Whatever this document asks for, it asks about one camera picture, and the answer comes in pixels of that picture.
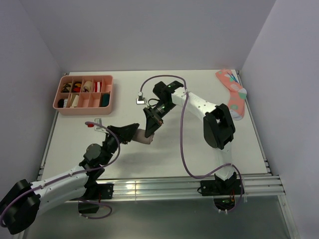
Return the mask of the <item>taupe sock red striped cuff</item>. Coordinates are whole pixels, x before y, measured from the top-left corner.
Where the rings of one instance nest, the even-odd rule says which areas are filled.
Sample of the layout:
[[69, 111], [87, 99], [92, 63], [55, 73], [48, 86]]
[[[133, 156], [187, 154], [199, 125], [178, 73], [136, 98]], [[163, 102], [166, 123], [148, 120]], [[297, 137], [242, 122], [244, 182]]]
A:
[[145, 137], [145, 130], [138, 128], [132, 138], [132, 141], [149, 145], [152, 143], [153, 137], [154, 133], [148, 137]]

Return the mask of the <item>dark green patterned sock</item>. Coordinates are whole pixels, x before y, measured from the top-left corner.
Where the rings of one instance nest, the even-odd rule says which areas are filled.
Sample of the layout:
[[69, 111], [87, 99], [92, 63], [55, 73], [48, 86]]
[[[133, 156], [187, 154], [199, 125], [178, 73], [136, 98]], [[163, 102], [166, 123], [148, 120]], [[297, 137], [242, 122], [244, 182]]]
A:
[[105, 93], [101, 95], [100, 107], [107, 107], [110, 104], [110, 94]]

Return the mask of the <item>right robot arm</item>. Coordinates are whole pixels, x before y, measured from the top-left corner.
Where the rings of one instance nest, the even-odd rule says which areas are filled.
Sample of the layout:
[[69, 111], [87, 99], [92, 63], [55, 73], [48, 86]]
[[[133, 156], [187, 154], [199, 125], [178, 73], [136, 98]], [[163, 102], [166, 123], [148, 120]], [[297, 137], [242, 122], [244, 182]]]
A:
[[[174, 81], [168, 85], [164, 82], [155, 84], [153, 93], [158, 97], [155, 106], [144, 108], [146, 115], [145, 137], [149, 138], [163, 125], [163, 117], [166, 116], [175, 106], [182, 107], [179, 129], [179, 145], [183, 166], [189, 176], [196, 179], [203, 179], [214, 175], [216, 190], [221, 194], [227, 194], [236, 181], [235, 167], [232, 164], [231, 142], [234, 139], [235, 126], [230, 111], [225, 104], [216, 105], [191, 93], [185, 86]], [[212, 172], [205, 175], [193, 175], [189, 171], [183, 150], [183, 118], [185, 111], [189, 111], [203, 125], [203, 137], [205, 142], [214, 149], [214, 159], [219, 166]]]

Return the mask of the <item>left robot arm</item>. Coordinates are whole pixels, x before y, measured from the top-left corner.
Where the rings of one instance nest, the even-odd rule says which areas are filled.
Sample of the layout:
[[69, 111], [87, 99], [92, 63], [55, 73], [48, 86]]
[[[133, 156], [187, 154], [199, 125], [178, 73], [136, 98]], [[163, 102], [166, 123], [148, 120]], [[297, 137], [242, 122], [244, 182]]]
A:
[[23, 179], [13, 185], [0, 202], [0, 225], [15, 235], [27, 229], [40, 214], [73, 199], [91, 199], [97, 193], [97, 179], [105, 167], [120, 155], [121, 144], [130, 142], [138, 123], [108, 126], [101, 145], [87, 147], [83, 160], [72, 169], [42, 181]]

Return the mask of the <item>rolled red white sock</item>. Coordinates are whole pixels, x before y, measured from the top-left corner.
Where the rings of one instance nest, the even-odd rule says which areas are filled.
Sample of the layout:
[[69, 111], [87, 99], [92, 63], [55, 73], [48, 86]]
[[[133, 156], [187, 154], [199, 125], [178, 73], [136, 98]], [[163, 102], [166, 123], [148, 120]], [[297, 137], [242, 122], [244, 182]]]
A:
[[94, 93], [99, 93], [101, 91], [102, 82], [94, 82]]

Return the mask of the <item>rolled tan pink sock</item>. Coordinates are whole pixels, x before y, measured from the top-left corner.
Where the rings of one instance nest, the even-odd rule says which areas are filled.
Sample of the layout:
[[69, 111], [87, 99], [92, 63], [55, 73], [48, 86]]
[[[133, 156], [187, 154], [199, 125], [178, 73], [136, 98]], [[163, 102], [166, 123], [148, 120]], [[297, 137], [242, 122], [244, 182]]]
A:
[[91, 81], [86, 81], [82, 87], [82, 92], [88, 93], [91, 91], [92, 88], [92, 82]]

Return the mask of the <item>pink divided organizer tray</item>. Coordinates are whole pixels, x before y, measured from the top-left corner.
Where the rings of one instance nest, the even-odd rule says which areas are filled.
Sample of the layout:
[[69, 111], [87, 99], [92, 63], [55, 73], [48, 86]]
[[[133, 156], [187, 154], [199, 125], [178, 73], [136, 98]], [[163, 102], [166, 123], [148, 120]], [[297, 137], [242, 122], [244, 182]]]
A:
[[[73, 93], [72, 87], [74, 82], [82, 82], [82, 87], [86, 81], [92, 82], [91, 91], [88, 93], [81, 92]], [[71, 91], [69, 93], [62, 93], [62, 86], [65, 83], [72, 83]], [[102, 82], [101, 91], [94, 93], [94, 82]], [[107, 107], [100, 107], [101, 95], [110, 94], [110, 104]], [[79, 95], [79, 101], [76, 108], [70, 108], [70, 95]], [[81, 115], [109, 115], [112, 112], [114, 96], [114, 80], [111, 75], [87, 75], [87, 76], [70, 76], [66, 75], [60, 79], [58, 89], [54, 98], [53, 108], [65, 116], [81, 116]], [[58, 108], [57, 103], [60, 99], [68, 99], [66, 108]]]

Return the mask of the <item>rolled beige sock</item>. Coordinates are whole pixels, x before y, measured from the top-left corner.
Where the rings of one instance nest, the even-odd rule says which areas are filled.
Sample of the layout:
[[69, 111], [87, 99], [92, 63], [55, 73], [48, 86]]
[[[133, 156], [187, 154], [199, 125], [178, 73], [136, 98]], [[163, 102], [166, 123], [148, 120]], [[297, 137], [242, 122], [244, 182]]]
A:
[[71, 94], [70, 95], [70, 108], [76, 108], [79, 101], [79, 95], [77, 94]]

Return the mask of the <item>rolled dark red sock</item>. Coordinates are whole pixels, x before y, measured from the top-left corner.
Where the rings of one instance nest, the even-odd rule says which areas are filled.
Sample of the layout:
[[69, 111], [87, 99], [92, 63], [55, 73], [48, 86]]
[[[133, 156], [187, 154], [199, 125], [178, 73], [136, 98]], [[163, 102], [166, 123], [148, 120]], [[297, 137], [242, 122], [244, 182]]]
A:
[[79, 82], [79, 81], [74, 82], [72, 87], [72, 92], [73, 93], [81, 92], [81, 87], [82, 87], [82, 82]]

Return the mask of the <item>rolled black white sock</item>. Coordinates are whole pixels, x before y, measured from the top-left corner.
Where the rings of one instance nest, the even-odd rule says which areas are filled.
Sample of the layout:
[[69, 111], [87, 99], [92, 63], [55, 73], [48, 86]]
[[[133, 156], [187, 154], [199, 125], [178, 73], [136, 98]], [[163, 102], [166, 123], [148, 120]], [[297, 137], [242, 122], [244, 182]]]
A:
[[60, 99], [57, 103], [58, 108], [66, 108], [68, 103], [68, 99]]

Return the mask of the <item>rolled brown black sock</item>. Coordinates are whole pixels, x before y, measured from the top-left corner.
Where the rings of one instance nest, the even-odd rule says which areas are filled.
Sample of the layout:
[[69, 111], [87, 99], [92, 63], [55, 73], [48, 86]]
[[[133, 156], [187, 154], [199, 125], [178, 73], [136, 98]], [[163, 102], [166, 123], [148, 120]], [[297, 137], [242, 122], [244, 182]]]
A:
[[69, 93], [71, 91], [71, 86], [72, 86], [72, 83], [65, 83], [63, 86], [62, 86], [62, 90], [61, 92], [62, 93]]

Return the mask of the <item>pink patterned sock pair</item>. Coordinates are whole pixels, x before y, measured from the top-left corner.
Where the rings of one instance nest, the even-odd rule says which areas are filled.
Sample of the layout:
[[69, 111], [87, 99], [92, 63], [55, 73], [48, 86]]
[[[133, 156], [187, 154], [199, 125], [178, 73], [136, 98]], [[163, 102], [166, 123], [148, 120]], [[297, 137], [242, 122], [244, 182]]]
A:
[[222, 69], [215, 75], [230, 93], [228, 108], [232, 118], [234, 120], [241, 120], [245, 114], [246, 89], [240, 85], [231, 70]]

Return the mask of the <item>aluminium rail frame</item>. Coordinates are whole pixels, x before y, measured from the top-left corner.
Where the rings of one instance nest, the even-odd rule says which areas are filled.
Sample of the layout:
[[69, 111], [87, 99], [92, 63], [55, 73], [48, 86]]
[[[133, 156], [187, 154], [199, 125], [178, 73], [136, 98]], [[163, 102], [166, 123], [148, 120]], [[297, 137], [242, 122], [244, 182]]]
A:
[[[136, 104], [138, 91], [151, 95], [152, 85], [160, 80], [186, 81], [188, 89], [213, 103], [226, 102], [228, 90], [217, 79], [217, 70], [163, 71], [97, 71], [71, 72], [70, 76], [111, 75], [114, 80], [112, 112], [109, 115], [65, 116], [57, 113], [47, 143], [38, 181], [62, 174], [78, 165], [84, 149], [102, 139], [104, 132], [87, 128], [86, 121], [101, 118], [104, 125], [124, 125], [138, 122], [145, 126], [142, 106]], [[299, 238], [299, 232], [287, 203], [279, 176], [272, 175], [249, 109], [242, 120], [235, 122], [235, 138], [231, 143], [232, 162], [242, 174], [245, 194], [239, 209], [249, 204], [251, 197], [276, 196], [275, 208], [284, 218], [288, 236]], [[150, 201], [199, 199], [200, 185], [186, 173], [179, 151], [181, 108], [177, 107], [164, 119], [149, 146], [136, 142], [122, 146], [119, 158], [102, 174], [98, 183], [114, 184], [112, 200]], [[193, 174], [206, 174], [219, 163], [214, 150], [204, 141], [202, 123], [187, 113], [183, 118], [184, 153]]]

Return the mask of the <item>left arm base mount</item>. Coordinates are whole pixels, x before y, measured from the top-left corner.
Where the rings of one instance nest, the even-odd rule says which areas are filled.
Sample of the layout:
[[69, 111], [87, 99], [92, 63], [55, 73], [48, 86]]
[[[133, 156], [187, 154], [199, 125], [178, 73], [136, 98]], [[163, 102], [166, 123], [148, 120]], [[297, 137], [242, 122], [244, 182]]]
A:
[[114, 184], [103, 183], [95, 184], [92, 187], [87, 188], [82, 200], [78, 201], [78, 212], [80, 215], [89, 216], [96, 214], [102, 207], [103, 200], [110, 200], [113, 197]]

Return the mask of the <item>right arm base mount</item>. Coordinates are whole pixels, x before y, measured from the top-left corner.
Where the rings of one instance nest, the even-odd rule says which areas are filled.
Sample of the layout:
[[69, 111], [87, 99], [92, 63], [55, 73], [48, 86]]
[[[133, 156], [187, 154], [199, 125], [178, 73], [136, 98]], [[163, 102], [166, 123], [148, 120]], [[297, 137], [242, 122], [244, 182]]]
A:
[[244, 194], [244, 188], [239, 179], [228, 179], [223, 181], [215, 176], [214, 180], [200, 181], [200, 187], [197, 192], [204, 197], [223, 196], [223, 198], [214, 199], [217, 209], [222, 211], [231, 210], [236, 205], [236, 196]]

